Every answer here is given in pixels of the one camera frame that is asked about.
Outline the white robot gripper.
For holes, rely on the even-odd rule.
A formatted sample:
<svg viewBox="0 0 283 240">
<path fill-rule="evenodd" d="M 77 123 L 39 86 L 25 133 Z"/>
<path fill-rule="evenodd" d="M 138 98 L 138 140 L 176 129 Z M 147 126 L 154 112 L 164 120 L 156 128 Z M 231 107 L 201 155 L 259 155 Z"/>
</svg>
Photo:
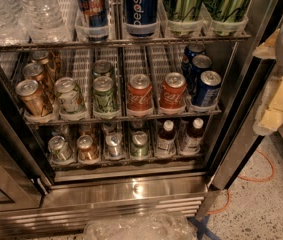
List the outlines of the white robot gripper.
<svg viewBox="0 0 283 240">
<path fill-rule="evenodd" d="M 283 24 L 253 51 L 259 59 L 275 59 L 283 66 Z M 253 130 L 267 136 L 283 125 L 283 77 L 272 76 L 265 86 L 261 104 L 257 109 Z"/>
</svg>

